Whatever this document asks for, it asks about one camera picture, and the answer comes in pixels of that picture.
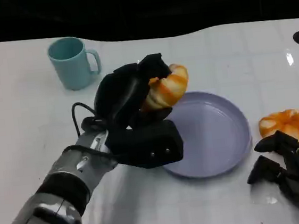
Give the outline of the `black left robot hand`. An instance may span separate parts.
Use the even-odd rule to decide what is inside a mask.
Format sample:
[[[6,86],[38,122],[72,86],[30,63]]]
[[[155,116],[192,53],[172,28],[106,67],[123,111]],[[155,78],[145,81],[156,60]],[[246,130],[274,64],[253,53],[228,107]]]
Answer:
[[[98,86],[94,100],[97,116],[118,128],[138,128],[164,120],[172,107],[157,110],[142,109],[150,91],[152,78],[166,78],[171,74],[162,54],[150,54],[139,63],[123,65],[107,74]]]

